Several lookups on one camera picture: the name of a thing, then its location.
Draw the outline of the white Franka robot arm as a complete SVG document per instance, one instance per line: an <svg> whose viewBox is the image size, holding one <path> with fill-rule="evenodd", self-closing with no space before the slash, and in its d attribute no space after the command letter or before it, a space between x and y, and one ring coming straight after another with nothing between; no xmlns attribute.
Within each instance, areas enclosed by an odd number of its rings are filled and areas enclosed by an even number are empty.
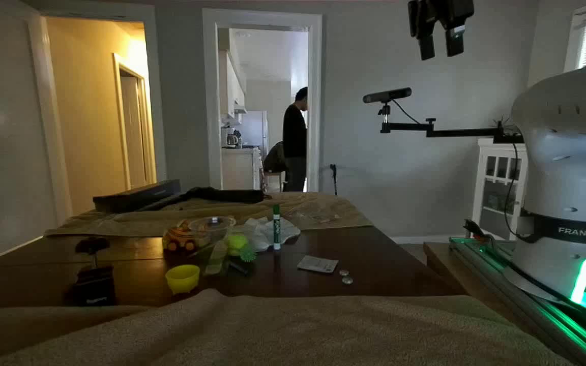
<svg viewBox="0 0 586 366"><path fill-rule="evenodd" d="M586 66L532 86L511 121L529 171L505 279L586 307Z"/></svg>

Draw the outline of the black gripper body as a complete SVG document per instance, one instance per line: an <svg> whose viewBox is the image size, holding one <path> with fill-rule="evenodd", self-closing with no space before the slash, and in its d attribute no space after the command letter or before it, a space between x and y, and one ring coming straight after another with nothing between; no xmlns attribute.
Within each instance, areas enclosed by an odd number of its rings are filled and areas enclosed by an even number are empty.
<svg viewBox="0 0 586 366"><path fill-rule="evenodd" d="M436 22L451 31L475 15L475 0L409 0L408 10L413 33L429 33Z"/></svg>

